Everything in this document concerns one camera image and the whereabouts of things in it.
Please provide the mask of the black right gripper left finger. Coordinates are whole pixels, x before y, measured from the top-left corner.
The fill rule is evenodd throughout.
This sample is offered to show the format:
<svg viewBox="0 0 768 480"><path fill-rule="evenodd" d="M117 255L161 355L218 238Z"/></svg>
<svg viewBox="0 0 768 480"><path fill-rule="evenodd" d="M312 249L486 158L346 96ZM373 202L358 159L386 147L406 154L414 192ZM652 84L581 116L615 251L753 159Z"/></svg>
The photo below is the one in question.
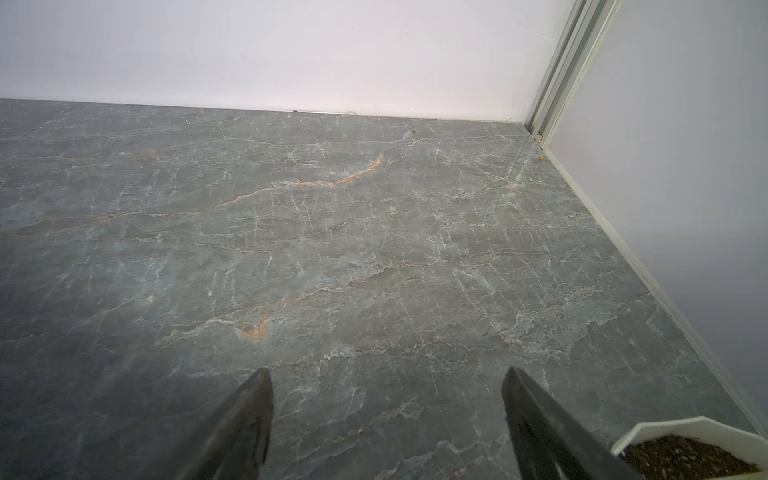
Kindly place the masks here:
<svg viewBox="0 0 768 480"><path fill-rule="evenodd" d="M257 479L274 415L271 373L256 370L183 444L180 479Z"/></svg>

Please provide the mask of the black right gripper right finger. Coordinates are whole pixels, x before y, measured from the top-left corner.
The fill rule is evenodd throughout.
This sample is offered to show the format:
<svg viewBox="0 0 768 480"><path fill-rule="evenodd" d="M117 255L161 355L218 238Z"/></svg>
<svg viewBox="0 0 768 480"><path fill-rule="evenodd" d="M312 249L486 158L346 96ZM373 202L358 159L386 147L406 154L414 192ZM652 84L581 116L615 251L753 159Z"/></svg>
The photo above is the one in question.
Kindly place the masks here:
<svg viewBox="0 0 768 480"><path fill-rule="evenodd" d="M501 393L514 454L523 479L641 477L599 444L522 369L509 368Z"/></svg>

